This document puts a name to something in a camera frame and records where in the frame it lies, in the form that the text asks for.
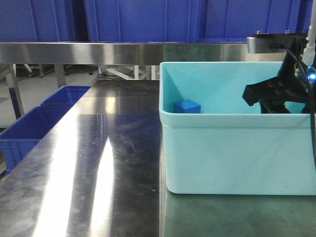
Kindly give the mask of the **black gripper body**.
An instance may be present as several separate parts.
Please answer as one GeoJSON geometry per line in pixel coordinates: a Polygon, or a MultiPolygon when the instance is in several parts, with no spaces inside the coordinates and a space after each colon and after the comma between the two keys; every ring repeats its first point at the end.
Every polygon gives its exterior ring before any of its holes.
{"type": "Polygon", "coordinates": [[[310,112],[308,79],[316,94],[316,68],[307,67],[301,58],[287,51],[277,76],[245,87],[242,98],[249,105],[260,104],[263,114],[287,114],[286,102],[303,104],[302,114],[310,112]]]}

